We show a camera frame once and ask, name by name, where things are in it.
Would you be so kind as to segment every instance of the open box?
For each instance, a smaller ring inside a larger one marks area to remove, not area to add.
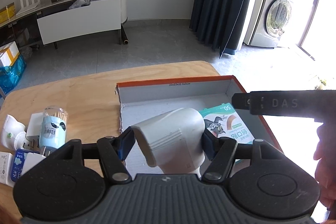
[[[232,75],[175,78],[117,83],[120,100],[120,125],[124,131],[131,125],[178,108],[191,107],[198,111],[223,103],[231,103],[234,93],[246,91]],[[255,139],[264,139],[281,150],[276,138],[262,116],[253,116],[248,110],[236,109]],[[209,160],[201,166],[204,171]],[[149,167],[139,146],[135,143],[126,159],[126,167],[134,178],[136,174],[162,174],[159,167]]]

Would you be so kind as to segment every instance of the washing machine door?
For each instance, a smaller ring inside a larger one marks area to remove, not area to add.
[[[288,0],[276,0],[270,6],[265,22],[267,33],[271,37],[280,37],[292,16],[292,6]]]

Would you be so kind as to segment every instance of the white drawer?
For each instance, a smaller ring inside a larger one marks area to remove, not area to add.
[[[43,44],[121,28],[120,0],[97,0],[89,6],[37,19]]]

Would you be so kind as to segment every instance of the baseboard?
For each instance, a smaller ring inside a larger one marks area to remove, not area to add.
[[[145,19],[128,20],[124,28],[147,27],[147,26],[189,26],[190,19]]]

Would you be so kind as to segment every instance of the gray tile floor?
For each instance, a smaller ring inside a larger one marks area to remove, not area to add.
[[[188,26],[144,26],[125,29],[129,45],[118,45],[117,34],[104,32],[76,37],[41,47],[27,60],[16,87],[123,68],[181,61],[204,60],[221,75],[235,75],[247,91],[312,89],[314,62],[288,48],[243,46],[234,56],[223,55],[197,41]],[[312,119],[266,117],[284,153],[314,175],[312,160],[319,126]],[[322,221],[325,208],[319,204],[315,220]]]

